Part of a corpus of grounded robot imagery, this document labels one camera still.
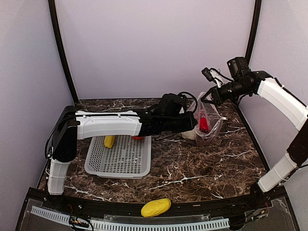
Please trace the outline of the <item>small yellow toy fruit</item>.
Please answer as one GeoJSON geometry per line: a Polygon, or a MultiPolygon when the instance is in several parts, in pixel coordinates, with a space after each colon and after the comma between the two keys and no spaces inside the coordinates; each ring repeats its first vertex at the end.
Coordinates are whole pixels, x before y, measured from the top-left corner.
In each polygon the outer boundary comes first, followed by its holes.
{"type": "Polygon", "coordinates": [[[106,148],[112,148],[116,140],[116,136],[105,136],[104,146],[106,148]]]}

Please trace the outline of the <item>orange toy fruit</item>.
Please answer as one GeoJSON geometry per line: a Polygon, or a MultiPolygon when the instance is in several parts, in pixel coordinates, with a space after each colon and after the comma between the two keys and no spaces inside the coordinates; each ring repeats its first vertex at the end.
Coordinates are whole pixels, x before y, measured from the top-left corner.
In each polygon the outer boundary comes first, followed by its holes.
{"type": "Polygon", "coordinates": [[[143,140],[143,137],[132,136],[132,139],[133,139],[133,140],[140,141],[140,140],[143,140]]]}

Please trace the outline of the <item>white green toy cauliflower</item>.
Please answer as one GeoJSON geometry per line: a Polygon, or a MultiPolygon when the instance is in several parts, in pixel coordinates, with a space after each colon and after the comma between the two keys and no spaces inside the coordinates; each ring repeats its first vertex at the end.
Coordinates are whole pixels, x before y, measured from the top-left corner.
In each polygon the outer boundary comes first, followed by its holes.
{"type": "Polygon", "coordinates": [[[190,131],[182,132],[181,136],[186,140],[195,140],[196,133],[194,130],[190,130],[190,131]]]}

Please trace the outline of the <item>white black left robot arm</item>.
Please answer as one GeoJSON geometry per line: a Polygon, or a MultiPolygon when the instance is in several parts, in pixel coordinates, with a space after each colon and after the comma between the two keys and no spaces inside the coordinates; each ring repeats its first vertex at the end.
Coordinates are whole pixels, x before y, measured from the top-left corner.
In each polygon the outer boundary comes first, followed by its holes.
{"type": "Polygon", "coordinates": [[[94,113],[65,107],[44,147],[45,158],[51,161],[46,189],[49,202],[58,210],[68,206],[68,199],[62,194],[68,167],[77,155],[78,140],[111,135],[148,137],[164,131],[193,130],[198,122],[194,112],[187,110],[186,95],[167,93],[152,106],[126,112],[94,113]]]}

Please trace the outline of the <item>clear pink-dotted zip bag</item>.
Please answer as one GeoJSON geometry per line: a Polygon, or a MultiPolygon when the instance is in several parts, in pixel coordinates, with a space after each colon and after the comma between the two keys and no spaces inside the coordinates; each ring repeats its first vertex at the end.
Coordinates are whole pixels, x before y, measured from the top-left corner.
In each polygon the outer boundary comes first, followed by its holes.
{"type": "Polygon", "coordinates": [[[194,112],[194,118],[198,124],[193,130],[180,134],[186,141],[197,146],[211,145],[220,133],[223,120],[226,120],[213,104],[201,102],[204,95],[205,92],[201,92],[197,97],[198,106],[194,112]]]}

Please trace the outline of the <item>large yellow toy fruit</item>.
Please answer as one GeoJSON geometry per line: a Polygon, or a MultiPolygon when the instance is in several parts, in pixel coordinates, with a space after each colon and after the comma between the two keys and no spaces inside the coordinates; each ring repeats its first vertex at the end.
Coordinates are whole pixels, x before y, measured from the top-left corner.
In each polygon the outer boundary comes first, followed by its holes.
{"type": "Polygon", "coordinates": [[[167,212],[171,207],[171,200],[168,198],[153,200],[146,203],[141,209],[141,215],[145,218],[156,217],[167,212]]]}

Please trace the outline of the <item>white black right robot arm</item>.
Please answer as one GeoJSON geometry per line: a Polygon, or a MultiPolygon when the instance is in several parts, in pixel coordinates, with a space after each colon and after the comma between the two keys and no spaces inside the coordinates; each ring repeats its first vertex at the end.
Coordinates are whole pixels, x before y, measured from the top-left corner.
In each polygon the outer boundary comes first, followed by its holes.
{"type": "Polygon", "coordinates": [[[308,159],[308,107],[285,89],[279,81],[265,71],[239,71],[234,80],[221,87],[210,88],[201,98],[204,103],[221,105],[242,95],[256,94],[277,108],[294,125],[298,134],[287,148],[285,155],[256,183],[257,189],[246,197],[250,209],[264,201],[264,193],[285,181],[308,159]]]}

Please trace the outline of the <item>red toy bell pepper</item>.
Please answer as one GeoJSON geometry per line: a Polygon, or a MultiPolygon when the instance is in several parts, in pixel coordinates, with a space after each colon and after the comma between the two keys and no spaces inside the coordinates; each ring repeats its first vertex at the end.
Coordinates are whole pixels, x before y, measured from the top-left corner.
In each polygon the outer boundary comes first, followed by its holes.
{"type": "Polygon", "coordinates": [[[205,117],[200,118],[199,129],[202,133],[208,133],[209,132],[209,126],[208,126],[208,123],[207,123],[207,119],[205,117]]]}

